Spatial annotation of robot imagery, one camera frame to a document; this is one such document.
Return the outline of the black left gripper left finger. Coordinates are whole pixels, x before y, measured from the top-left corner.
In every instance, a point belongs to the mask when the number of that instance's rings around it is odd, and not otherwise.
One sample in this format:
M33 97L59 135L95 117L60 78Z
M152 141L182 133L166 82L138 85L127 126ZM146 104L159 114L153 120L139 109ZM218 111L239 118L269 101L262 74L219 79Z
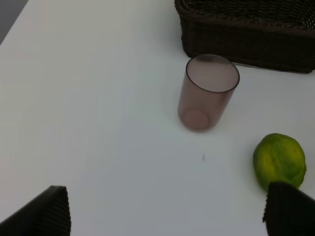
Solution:
M71 216L65 186L50 186L0 223L2 236L69 236Z

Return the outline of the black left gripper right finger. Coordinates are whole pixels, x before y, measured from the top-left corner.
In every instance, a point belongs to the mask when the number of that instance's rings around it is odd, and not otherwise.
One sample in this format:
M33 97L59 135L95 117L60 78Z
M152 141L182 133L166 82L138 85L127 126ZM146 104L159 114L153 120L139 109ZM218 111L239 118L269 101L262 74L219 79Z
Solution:
M291 184L272 182L263 222L269 236L314 236L315 200Z

